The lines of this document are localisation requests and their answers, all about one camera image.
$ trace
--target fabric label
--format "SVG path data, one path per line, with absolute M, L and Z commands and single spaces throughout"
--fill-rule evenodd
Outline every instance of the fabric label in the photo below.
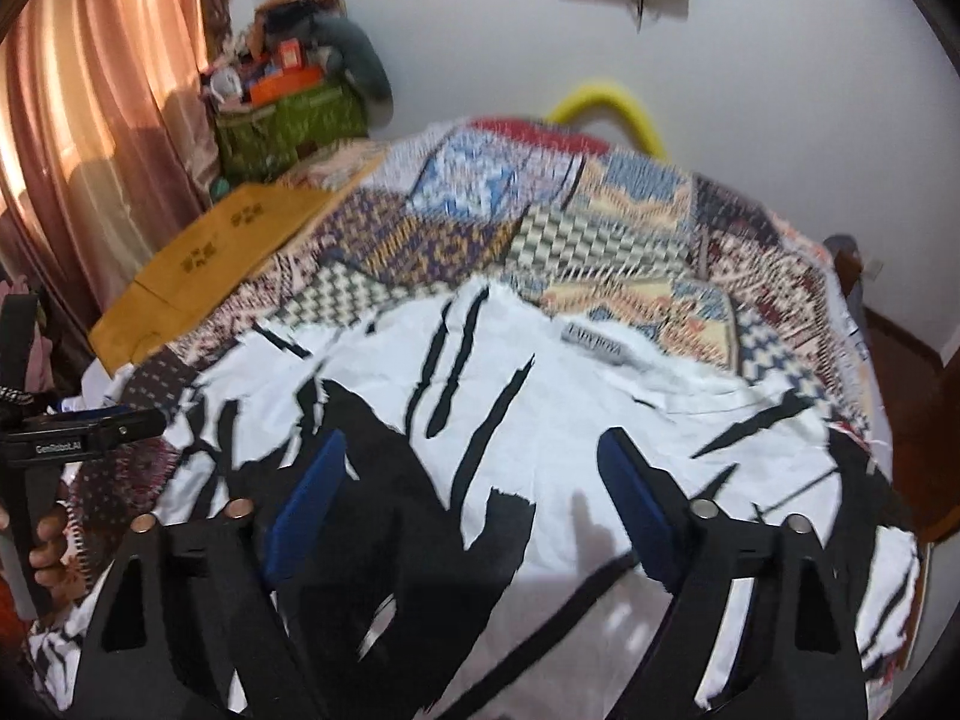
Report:
M 630 356 L 622 343 L 613 341 L 593 330 L 587 330 L 586 327 L 582 327 L 576 322 L 570 322 L 560 333 L 560 337 L 564 341 L 582 346 L 613 365 L 625 365 L 630 362 Z

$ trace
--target green storage bag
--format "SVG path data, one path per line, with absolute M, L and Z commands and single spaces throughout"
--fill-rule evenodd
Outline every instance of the green storage bag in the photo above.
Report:
M 224 178 L 270 183 L 320 146 L 367 136 L 363 100 L 343 81 L 325 81 L 253 111 L 215 119 Z

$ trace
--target pink curtain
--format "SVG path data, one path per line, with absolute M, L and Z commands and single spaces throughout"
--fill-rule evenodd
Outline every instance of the pink curtain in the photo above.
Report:
M 208 207 L 200 0 L 30 0 L 0 45 L 0 262 L 77 343 Z

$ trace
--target patchwork quilt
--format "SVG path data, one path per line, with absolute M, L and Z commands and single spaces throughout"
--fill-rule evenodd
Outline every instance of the patchwork quilt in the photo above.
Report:
M 144 362 L 123 401 L 174 418 L 184 393 L 245 334 L 276 345 L 285 343 L 278 327 L 376 322 L 398 303 L 452 293 L 480 272 L 546 314 L 615 319 L 668 355 L 751 385 L 785 380 L 858 442 L 882 419 L 866 395 L 869 358 L 845 319 L 829 255 L 735 191 L 521 119 L 342 143 L 278 184 L 332 191 L 366 170 L 337 208 Z M 126 461 L 121 484 L 91 463 L 73 481 L 71 528 L 88 587 L 179 461 L 174 450 Z

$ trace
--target metal screw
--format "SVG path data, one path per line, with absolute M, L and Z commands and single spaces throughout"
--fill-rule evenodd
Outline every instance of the metal screw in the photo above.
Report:
M 243 519 L 253 514 L 253 501 L 250 498 L 237 498 L 224 507 L 224 514 L 230 519 Z
M 790 514 L 786 518 L 787 527 L 794 533 L 809 533 L 813 530 L 813 524 L 803 514 Z
M 154 527 L 156 523 L 157 518 L 152 514 L 141 514 L 140 517 L 130 523 L 130 529 L 135 533 L 146 533 L 150 528 Z
M 720 514 L 720 509 L 717 508 L 717 504 L 713 501 L 709 501 L 706 498 L 697 498 L 690 504 L 690 511 L 693 512 L 695 517 L 700 519 L 713 519 Z

